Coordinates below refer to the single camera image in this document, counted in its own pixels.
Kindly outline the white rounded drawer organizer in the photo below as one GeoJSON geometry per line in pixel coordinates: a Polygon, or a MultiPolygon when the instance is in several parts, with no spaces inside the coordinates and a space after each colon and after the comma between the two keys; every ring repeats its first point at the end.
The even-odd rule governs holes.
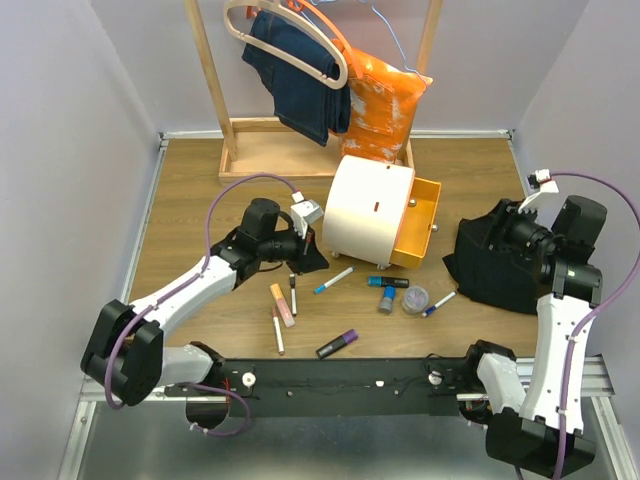
{"type": "Polygon", "coordinates": [[[327,197],[322,243],[335,255],[381,269],[417,269],[426,256],[441,189],[412,168],[346,155],[327,197]]]}

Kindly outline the clear jar of paper clips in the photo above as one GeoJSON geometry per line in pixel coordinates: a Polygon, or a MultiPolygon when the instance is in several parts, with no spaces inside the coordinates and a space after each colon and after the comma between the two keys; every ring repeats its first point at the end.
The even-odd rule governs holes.
{"type": "Polygon", "coordinates": [[[429,293],[425,288],[413,285],[406,289],[401,307],[408,315],[421,314],[428,307],[429,300],[429,293]]]}

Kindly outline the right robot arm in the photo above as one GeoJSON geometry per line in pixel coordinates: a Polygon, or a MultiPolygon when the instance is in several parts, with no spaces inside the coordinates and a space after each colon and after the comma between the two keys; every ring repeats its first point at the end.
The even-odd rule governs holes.
{"type": "Polygon", "coordinates": [[[570,195],[552,227],[537,224],[523,202],[502,199],[487,214],[483,244],[521,253],[534,263],[538,334],[532,376],[522,385],[514,355],[477,342],[476,358],[460,367],[469,390],[485,390],[491,407],[487,454],[518,470],[560,479],[589,465],[595,446],[583,437],[581,388],[584,319],[601,302],[603,277],[590,264],[606,208],[570,195]]]}

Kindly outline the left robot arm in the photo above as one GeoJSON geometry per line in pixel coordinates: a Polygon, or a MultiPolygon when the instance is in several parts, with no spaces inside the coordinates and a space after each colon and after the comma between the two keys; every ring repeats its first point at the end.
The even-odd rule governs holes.
{"type": "Polygon", "coordinates": [[[201,395],[214,393],[222,380],[215,352],[195,343],[168,348],[166,337],[264,262],[281,262],[296,275],[327,268],[312,227],[322,215],[313,200],[296,200],[284,212],[272,200],[253,199],[240,225],[208,246],[190,270],[131,304],[112,300],[102,307],[82,371],[103,386],[114,409],[139,404],[158,386],[188,383],[201,395]]]}

